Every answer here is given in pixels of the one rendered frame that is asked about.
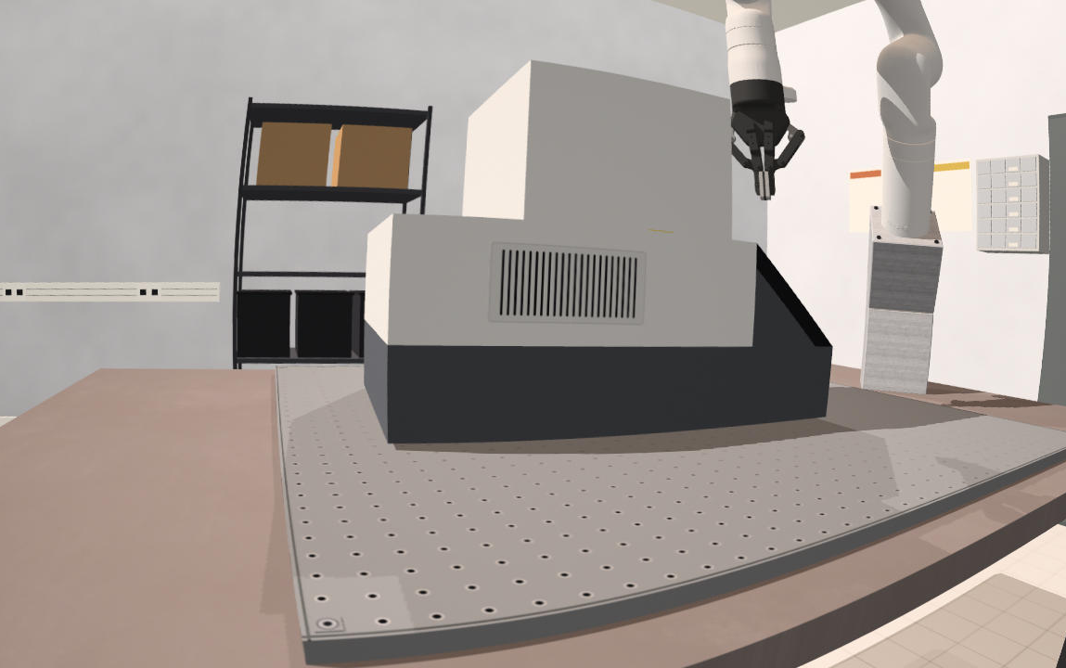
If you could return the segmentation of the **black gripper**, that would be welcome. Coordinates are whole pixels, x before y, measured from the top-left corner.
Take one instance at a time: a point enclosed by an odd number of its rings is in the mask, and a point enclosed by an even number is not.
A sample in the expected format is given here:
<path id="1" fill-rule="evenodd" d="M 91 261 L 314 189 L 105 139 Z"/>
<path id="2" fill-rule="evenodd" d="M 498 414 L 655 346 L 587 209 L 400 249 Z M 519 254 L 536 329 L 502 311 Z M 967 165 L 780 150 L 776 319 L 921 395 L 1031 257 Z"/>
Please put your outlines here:
<path id="1" fill-rule="evenodd" d="M 775 170 L 786 168 L 803 144 L 804 132 L 790 125 L 781 82 L 763 79 L 737 81 L 729 85 L 729 93 L 732 102 L 732 154 L 743 168 L 754 172 L 756 194 L 761 201 L 771 201 L 771 196 L 776 193 Z M 789 143 L 781 156 L 775 159 L 775 147 L 787 131 Z M 734 132 L 743 139 L 746 147 L 750 147 L 752 160 L 736 147 Z M 764 147 L 764 168 L 761 147 Z"/>

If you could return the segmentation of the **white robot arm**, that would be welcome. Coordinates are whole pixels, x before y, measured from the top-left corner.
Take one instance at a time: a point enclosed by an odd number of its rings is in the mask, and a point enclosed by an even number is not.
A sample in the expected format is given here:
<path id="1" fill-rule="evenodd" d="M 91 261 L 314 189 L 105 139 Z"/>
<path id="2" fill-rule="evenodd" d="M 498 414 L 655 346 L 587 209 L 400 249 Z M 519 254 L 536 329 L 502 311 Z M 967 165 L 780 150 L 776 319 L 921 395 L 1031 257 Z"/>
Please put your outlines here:
<path id="1" fill-rule="evenodd" d="M 881 224 L 895 237 L 919 238 L 930 232 L 936 139 L 931 88 L 943 75 L 943 54 L 921 0 L 875 3 L 890 40 L 876 68 L 883 123 Z M 726 0 L 726 7 L 729 84 L 763 79 L 784 85 L 771 0 Z"/>

